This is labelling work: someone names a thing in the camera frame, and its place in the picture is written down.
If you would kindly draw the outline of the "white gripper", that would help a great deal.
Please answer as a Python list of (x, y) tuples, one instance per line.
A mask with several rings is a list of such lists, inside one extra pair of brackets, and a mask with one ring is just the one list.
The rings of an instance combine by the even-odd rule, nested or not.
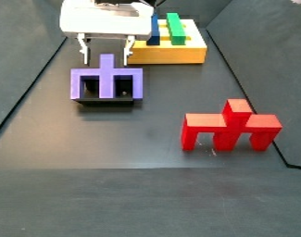
[(76, 37), (84, 65), (89, 64), (87, 38), (125, 38), (123, 64), (132, 55), (131, 47), (137, 40), (151, 36), (153, 8), (141, 1), (112, 4), (108, 0), (63, 0), (59, 28), (68, 37)]

